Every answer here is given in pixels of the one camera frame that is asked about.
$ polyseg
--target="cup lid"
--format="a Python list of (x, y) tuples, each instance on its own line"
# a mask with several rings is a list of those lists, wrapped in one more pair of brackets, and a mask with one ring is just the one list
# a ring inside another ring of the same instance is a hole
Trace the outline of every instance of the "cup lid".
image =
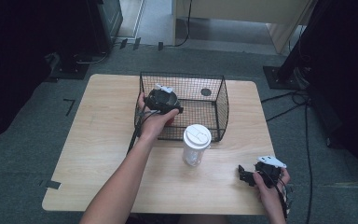
[(185, 130), (185, 141), (195, 147), (207, 147), (211, 143), (211, 133), (204, 126), (193, 124)]

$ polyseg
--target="table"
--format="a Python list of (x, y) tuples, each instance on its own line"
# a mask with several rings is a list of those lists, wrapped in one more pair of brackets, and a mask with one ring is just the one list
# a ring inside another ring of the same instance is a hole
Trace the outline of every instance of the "table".
[[(43, 208), (84, 211), (124, 160), (133, 132), (139, 77), (93, 75), (76, 112), (52, 176)], [(145, 167), (134, 213), (261, 215), (252, 187), (239, 180), (238, 165), (253, 171), (256, 158), (273, 155), (254, 82), (227, 81), (228, 126), (198, 167), (186, 165), (178, 141), (157, 141)]]
[[(272, 43), (281, 53), (299, 24), (307, 24), (316, 0), (197, 0), (191, 18), (254, 21), (267, 24)], [(190, 0), (172, 0), (173, 44), (176, 19), (187, 18)]]

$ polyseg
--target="gray carpet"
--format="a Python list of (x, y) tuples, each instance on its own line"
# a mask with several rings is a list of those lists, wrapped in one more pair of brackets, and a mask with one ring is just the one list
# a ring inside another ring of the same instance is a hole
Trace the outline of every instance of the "gray carpet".
[[(270, 90), (263, 65), (279, 66), (283, 56), (196, 49), (141, 46), (114, 48), (108, 58), (92, 64), (84, 80), (42, 83), (5, 133), (0, 135), (0, 223), (77, 223), (81, 213), (42, 209), (50, 179), (76, 110), (92, 74), (138, 75), (141, 71), (225, 75), (256, 83), (260, 98), (287, 91)], [(74, 107), (66, 116), (70, 102)], [(290, 97), (263, 104), (266, 118), (295, 105)], [(324, 132), (308, 108), (310, 161), (313, 178), (310, 223), (358, 223), (358, 160), (345, 149), (326, 147)], [(305, 108), (268, 123), (277, 157), (288, 165), (294, 202), (288, 223), (305, 223), (309, 208), (310, 171), (305, 138)], [(267, 223), (262, 216), (230, 216), (236, 223)]]

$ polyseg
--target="black mesh basket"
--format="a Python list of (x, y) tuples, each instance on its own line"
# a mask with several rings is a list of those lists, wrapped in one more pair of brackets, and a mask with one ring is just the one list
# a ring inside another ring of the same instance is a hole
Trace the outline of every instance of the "black mesh basket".
[[(183, 140), (187, 126), (201, 124), (209, 129), (213, 142), (222, 140), (228, 123), (228, 96), (224, 76), (142, 72), (140, 92), (145, 97), (156, 84), (172, 87), (183, 113), (177, 115), (171, 125), (164, 127), (160, 140)], [(136, 125), (139, 111), (135, 108)]]

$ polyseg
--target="white plastic lid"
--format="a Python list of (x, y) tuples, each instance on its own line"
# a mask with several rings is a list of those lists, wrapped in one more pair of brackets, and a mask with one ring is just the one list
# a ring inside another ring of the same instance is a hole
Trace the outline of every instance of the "white plastic lid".
[(188, 126), (184, 133), (186, 144), (195, 149), (204, 149), (209, 146), (211, 138), (211, 132), (200, 124)]

